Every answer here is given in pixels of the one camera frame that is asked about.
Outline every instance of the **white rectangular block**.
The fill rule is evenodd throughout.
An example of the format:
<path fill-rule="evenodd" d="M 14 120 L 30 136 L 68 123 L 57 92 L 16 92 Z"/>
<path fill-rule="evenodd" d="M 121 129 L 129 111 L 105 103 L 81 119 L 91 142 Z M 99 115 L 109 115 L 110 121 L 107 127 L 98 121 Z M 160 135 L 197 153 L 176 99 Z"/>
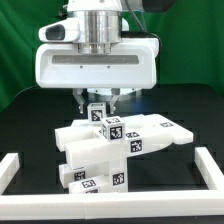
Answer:
<path fill-rule="evenodd" d="M 128 192 L 127 159 L 109 162 L 109 192 Z"/>
<path fill-rule="evenodd" d="M 153 127 L 164 129 L 167 133 L 172 135 L 173 143 L 178 145 L 192 142 L 194 138 L 192 132 L 159 114 L 147 115 L 146 124 L 151 124 Z"/>
<path fill-rule="evenodd" d="M 205 147 L 195 149 L 195 163 L 210 190 L 224 190 L 224 176 Z"/>
<path fill-rule="evenodd" d="M 120 218 L 120 193 L 88 194 L 85 200 L 85 219 Z"/>
<path fill-rule="evenodd" d="M 90 194 L 109 192 L 109 177 L 98 176 L 76 181 L 68 185 L 70 194 Z"/>
<path fill-rule="evenodd" d="M 172 136 L 163 129 L 149 128 L 138 132 L 144 143 L 144 151 L 139 155 L 160 150 L 173 142 Z M 128 140 L 110 143 L 103 138 L 87 139 L 68 143 L 65 149 L 67 163 L 73 169 L 136 155 L 131 152 Z"/>
<path fill-rule="evenodd" d="M 85 219 L 79 195 L 1 196 L 0 220 Z"/>
<path fill-rule="evenodd" d="M 17 153 L 9 153 L 3 158 L 0 163 L 0 195 L 5 191 L 19 167 Z"/>
<path fill-rule="evenodd" d="M 62 152 L 65 151 L 65 144 L 73 141 L 80 141 L 85 139 L 97 138 L 95 130 L 97 127 L 82 128 L 67 127 L 55 130 L 56 145 Z"/>
<path fill-rule="evenodd" d="M 108 163 L 102 163 L 79 169 L 71 169 L 68 164 L 59 166 L 59 177 L 64 188 L 68 188 L 68 184 L 82 179 L 88 179 L 100 175 L 108 175 Z"/>

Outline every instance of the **white frame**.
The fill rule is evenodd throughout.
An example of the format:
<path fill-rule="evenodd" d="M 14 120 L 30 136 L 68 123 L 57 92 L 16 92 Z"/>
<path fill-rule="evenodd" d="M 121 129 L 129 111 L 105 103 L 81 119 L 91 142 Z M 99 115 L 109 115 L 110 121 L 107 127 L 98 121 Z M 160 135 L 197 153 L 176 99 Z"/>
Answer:
<path fill-rule="evenodd" d="M 0 220 L 224 215 L 224 177 L 204 147 L 195 162 L 210 190 L 1 196 Z"/>

